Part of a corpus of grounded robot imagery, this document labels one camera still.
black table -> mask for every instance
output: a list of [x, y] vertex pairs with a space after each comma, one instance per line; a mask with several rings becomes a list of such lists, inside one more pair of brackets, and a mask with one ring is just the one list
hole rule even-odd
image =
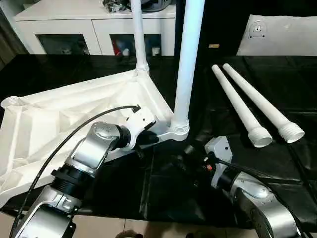
[[[305, 138], [286, 144], [276, 128], [245, 97], [260, 123], [274, 142], [254, 148], [218, 81], [210, 69], [213, 63], [230, 63], [267, 99], [306, 132]], [[7, 82], [0, 88], [0, 99], [64, 86], [97, 77], [131, 70], [134, 58], [101, 56], [17, 56], [0, 71]], [[149, 59], [150, 75], [173, 109], [177, 62], [173, 57]], [[209, 182], [182, 173], [175, 161], [189, 145], [201, 148], [213, 136], [229, 139], [233, 162], [269, 174], [264, 178], [302, 221], [304, 229], [317, 232], [317, 58], [314, 57], [229, 57], [209, 59], [196, 67], [191, 107], [189, 137], [182, 142], [166, 141], [144, 151], [146, 160], [135, 154], [105, 163], [94, 186], [88, 191], [80, 214], [112, 216], [151, 221], [168, 221], [249, 228], [250, 223], [230, 205]], [[199, 149], [192, 159], [200, 156]], [[28, 209], [42, 188], [36, 189]], [[12, 212], [24, 194], [10, 199], [2, 208]]]

white pipe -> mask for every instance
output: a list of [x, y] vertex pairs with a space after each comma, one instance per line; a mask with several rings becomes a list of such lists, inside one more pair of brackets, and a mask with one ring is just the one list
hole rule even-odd
[[188, 134], [188, 111], [205, 0], [186, 0], [172, 130]]
[[133, 16], [135, 52], [137, 55], [136, 68], [138, 72], [148, 72], [149, 65], [145, 53], [141, 0], [131, 0], [131, 10]]
[[229, 98], [232, 106], [236, 110], [239, 118], [241, 119], [243, 125], [248, 131], [248, 137], [251, 140], [252, 144], [257, 147], [265, 147], [272, 142], [272, 136], [270, 133], [260, 125], [258, 120], [254, 117], [250, 109], [240, 98], [239, 94], [229, 83], [228, 79], [221, 72], [218, 65], [213, 65], [212, 70], [217, 77], [219, 83], [221, 84], [224, 92]]
[[277, 127], [279, 134], [287, 143], [293, 143], [302, 138], [305, 132], [295, 123], [288, 120], [275, 106], [273, 106], [262, 94], [248, 83], [229, 64], [223, 65], [224, 70], [232, 77], [239, 87], [257, 105], [257, 107]]

red object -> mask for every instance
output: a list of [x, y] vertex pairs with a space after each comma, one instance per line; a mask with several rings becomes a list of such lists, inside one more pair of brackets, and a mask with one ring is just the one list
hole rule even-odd
[[120, 56], [122, 55], [120, 49], [118, 48], [117, 44], [115, 43], [114, 40], [112, 40], [112, 46], [113, 46], [113, 51], [115, 56]]

black cable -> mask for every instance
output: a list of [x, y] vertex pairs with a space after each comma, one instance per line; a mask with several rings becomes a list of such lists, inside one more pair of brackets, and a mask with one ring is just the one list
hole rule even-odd
[[301, 180], [303, 181], [303, 184], [305, 188], [307, 189], [309, 195], [311, 196], [312, 200], [314, 201], [315, 205], [317, 205], [317, 195], [315, 193], [315, 189], [313, 185], [310, 183], [307, 173], [306, 173], [306, 168], [304, 167], [303, 163], [301, 162], [301, 159], [299, 158], [298, 154], [296, 153], [296, 150], [294, 149], [293, 145], [288, 145], [289, 151], [294, 155], [291, 156], [294, 165], [299, 173], [299, 176]]
[[284, 200], [278, 195], [278, 193], [276, 191], [274, 191], [274, 189], [272, 189], [272, 186], [270, 184], [268, 184], [266, 181], [264, 181], [263, 178], [259, 177], [256, 173], [258, 173], [258, 171], [253, 171], [253, 169], [249, 169], [249, 168], [245, 168], [243, 166], [239, 166], [239, 165], [234, 165], [234, 164], [231, 164], [229, 162], [226, 162], [226, 161], [223, 161], [223, 160], [220, 160], [216, 157], [212, 158], [213, 161], [217, 164], [223, 164], [223, 165], [226, 165], [228, 167], [231, 167], [231, 168], [234, 168], [234, 169], [237, 169], [241, 172], [244, 172], [246, 174], [249, 174], [253, 177], [255, 177], [257, 180], [259, 180], [261, 183], [263, 183], [266, 187], [268, 187], [273, 193], [274, 195], [276, 196], [276, 199], [283, 205], [286, 207], [286, 209], [292, 214], [295, 222], [296, 222], [296, 225], [300, 231], [300, 233], [302, 235], [306, 234], [308, 236], [308, 238], [312, 238], [313, 236], [309, 233], [309, 232], [305, 232], [303, 230], [303, 225], [302, 225], [302, 222], [297, 218], [297, 216], [292, 212], [292, 210], [290, 209], [290, 207], [284, 202]]
[[44, 162], [44, 164], [42, 165], [41, 169], [39, 170], [38, 174], [36, 175], [35, 179], [33, 180], [23, 202], [22, 202], [22, 205], [18, 211], [18, 214], [16, 216], [16, 218], [14, 219], [14, 222], [12, 224], [12, 227], [11, 227], [11, 231], [10, 231], [10, 236], [9, 238], [12, 238], [12, 235], [13, 235], [13, 231], [16, 229], [17, 225], [18, 225], [18, 222], [20, 220], [20, 217], [21, 217], [21, 214], [22, 214], [22, 211], [23, 211], [23, 208], [28, 200], [28, 197], [30, 196], [31, 192], [33, 191], [36, 183], [38, 182], [40, 176], [42, 175], [43, 171], [45, 170], [45, 168], [47, 167], [47, 165], [50, 163], [50, 161], [52, 160], [52, 158], [56, 155], [56, 153], [63, 147], [64, 144], [66, 144], [66, 142], [68, 140], [70, 140], [70, 138], [73, 137], [73, 135], [75, 133], [77, 133], [80, 129], [82, 129], [84, 126], [86, 126], [87, 124], [89, 124], [90, 122], [92, 122], [93, 120], [105, 115], [105, 114], [108, 114], [108, 113], [112, 113], [114, 111], [118, 111], [118, 110], [122, 110], [122, 109], [133, 109], [135, 111], [139, 110], [140, 107], [139, 106], [122, 106], [122, 107], [117, 107], [117, 108], [113, 108], [113, 109], [110, 109], [110, 110], [107, 110], [107, 111], [104, 111], [102, 113], [99, 113], [95, 116], [93, 116], [92, 118], [88, 119], [87, 121], [85, 121], [84, 123], [82, 123], [80, 126], [78, 126], [75, 130], [73, 130], [60, 144], [59, 146], [57, 146], [57, 148], [51, 153], [51, 155], [46, 159], [46, 161]]

robotic arm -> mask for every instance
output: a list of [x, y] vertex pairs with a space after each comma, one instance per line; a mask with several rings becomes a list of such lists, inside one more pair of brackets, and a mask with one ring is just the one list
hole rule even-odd
[[[224, 136], [213, 138], [205, 145], [205, 151], [231, 163], [232, 152]], [[293, 215], [281, 204], [275, 194], [255, 177], [217, 163], [211, 186], [220, 188], [232, 203], [250, 218], [259, 238], [301, 238]]]
[[155, 122], [155, 116], [147, 108], [139, 109], [124, 125], [95, 122], [63, 167], [52, 172], [54, 181], [43, 189], [19, 222], [13, 237], [72, 237], [76, 228], [72, 219], [109, 151], [133, 149], [138, 135]]

